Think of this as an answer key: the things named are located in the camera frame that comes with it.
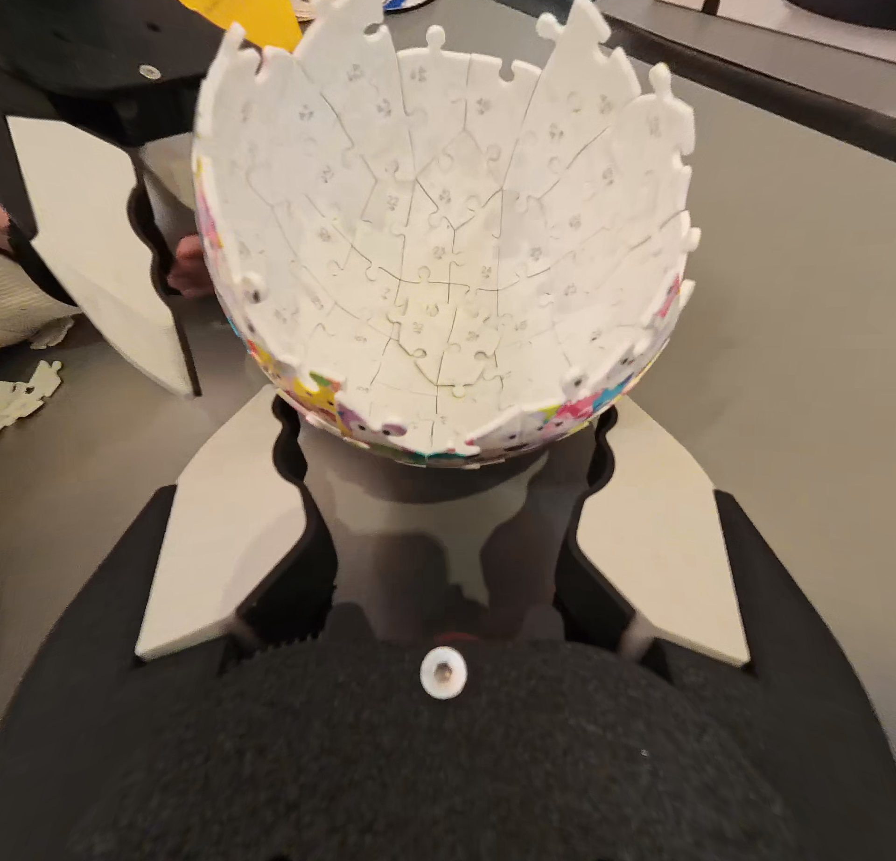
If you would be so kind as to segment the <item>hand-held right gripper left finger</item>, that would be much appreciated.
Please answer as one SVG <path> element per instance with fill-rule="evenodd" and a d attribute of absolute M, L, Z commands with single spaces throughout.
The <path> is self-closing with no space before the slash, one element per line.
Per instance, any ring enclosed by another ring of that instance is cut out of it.
<path fill-rule="evenodd" d="M 134 652 L 154 660 L 229 635 L 304 640 L 330 610 L 338 557 L 307 484 L 301 419 L 264 388 L 178 477 Z"/>

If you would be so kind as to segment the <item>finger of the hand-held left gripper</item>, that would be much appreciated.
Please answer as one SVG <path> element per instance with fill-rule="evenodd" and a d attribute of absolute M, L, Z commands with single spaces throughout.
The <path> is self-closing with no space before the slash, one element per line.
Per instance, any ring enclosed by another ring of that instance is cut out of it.
<path fill-rule="evenodd" d="M 131 155 L 59 120 L 6 124 L 36 222 L 30 246 L 123 359 L 176 396 L 199 396 L 163 298 L 161 249 L 137 220 L 143 186 Z"/>
<path fill-rule="evenodd" d="M 192 146 L 191 142 L 150 142 L 139 151 L 152 214 L 168 244 L 197 233 Z"/>

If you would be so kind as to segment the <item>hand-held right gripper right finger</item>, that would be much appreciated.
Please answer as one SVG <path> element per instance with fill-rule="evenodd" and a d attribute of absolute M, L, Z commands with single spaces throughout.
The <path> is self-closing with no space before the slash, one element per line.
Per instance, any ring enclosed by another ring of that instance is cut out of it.
<path fill-rule="evenodd" d="M 567 637 L 638 661 L 656 640 L 734 667 L 750 651 L 714 485 L 623 397 L 599 416 L 554 568 Z"/>

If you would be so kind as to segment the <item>colourful puzzle ball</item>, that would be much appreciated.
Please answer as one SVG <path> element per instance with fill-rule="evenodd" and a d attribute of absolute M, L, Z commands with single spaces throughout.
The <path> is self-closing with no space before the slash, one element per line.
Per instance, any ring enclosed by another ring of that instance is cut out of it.
<path fill-rule="evenodd" d="M 644 91 L 591 0 L 543 67 L 398 51 L 381 0 L 311 0 L 293 51 L 233 23 L 192 167 L 218 300 L 313 426 L 478 467 L 582 430 L 666 349 L 693 292 L 693 109 Z"/>

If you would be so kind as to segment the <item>person's left forearm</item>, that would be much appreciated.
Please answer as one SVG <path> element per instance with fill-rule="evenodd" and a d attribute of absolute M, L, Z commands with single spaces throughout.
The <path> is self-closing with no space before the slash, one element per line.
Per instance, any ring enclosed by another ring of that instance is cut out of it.
<path fill-rule="evenodd" d="M 28 344 L 48 321 L 81 313 L 41 290 L 17 262 L 1 253 L 1 349 Z"/>

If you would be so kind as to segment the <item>person's left hand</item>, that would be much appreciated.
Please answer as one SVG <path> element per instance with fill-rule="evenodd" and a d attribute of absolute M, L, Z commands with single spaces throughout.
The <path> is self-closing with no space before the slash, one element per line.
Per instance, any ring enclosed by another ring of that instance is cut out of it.
<path fill-rule="evenodd" d="M 214 292 L 199 235 L 186 236 L 175 247 L 173 263 L 168 271 L 168 287 L 188 299 L 204 298 Z"/>

